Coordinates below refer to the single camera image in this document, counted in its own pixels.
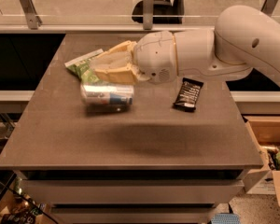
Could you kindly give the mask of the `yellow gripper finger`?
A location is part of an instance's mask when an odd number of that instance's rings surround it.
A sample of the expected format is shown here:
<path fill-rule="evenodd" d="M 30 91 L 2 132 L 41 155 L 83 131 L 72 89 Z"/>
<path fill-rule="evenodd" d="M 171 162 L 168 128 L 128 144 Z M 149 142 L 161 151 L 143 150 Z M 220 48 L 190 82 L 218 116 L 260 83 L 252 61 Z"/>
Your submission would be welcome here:
<path fill-rule="evenodd" d="M 133 48 L 135 45 L 135 41 L 128 40 L 104 51 L 91 60 L 91 68 L 94 70 L 134 69 Z"/>
<path fill-rule="evenodd" d="M 114 84 L 134 85 L 137 82 L 149 81 L 149 76 L 145 75 L 137 65 L 131 63 L 120 68 L 95 69 L 94 73 L 101 80 Z"/>

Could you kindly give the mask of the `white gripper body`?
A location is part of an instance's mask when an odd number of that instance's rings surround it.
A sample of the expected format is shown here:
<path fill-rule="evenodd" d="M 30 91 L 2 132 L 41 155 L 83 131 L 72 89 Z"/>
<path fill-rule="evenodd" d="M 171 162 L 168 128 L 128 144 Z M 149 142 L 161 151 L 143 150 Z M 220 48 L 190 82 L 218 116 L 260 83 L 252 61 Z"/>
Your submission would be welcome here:
<path fill-rule="evenodd" d="M 171 82 L 177 76 L 175 41 L 168 31 L 143 36 L 133 49 L 133 59 L 152 83 Z"/>

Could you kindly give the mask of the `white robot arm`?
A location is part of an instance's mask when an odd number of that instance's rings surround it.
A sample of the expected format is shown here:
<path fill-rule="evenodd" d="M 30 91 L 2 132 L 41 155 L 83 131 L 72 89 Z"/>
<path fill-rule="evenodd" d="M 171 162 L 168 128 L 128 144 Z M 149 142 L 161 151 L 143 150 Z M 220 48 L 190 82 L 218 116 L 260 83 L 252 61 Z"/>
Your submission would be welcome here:
<path fill-rule="evenodd" d="M 212 29 L 149 33 L 103 52 L 91 67 L 101 80 L 118 84 L 178 76 L 230 81 L 256 69 L 280 87 L 280 24 L 252 7 L 233 6 Z"/>

